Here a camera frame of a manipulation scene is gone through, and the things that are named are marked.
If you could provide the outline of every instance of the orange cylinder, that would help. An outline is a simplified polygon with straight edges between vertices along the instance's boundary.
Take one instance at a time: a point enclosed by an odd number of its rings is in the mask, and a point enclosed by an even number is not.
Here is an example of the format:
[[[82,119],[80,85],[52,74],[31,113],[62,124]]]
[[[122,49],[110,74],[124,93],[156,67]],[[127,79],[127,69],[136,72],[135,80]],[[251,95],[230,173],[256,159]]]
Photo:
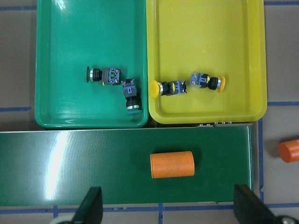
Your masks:
[[[280,143],[278,151],[285,162],[299,161],[299,139]]]
[[[194,175],[194,159],[191,151],[158,153],[150,155],[151,178]]]

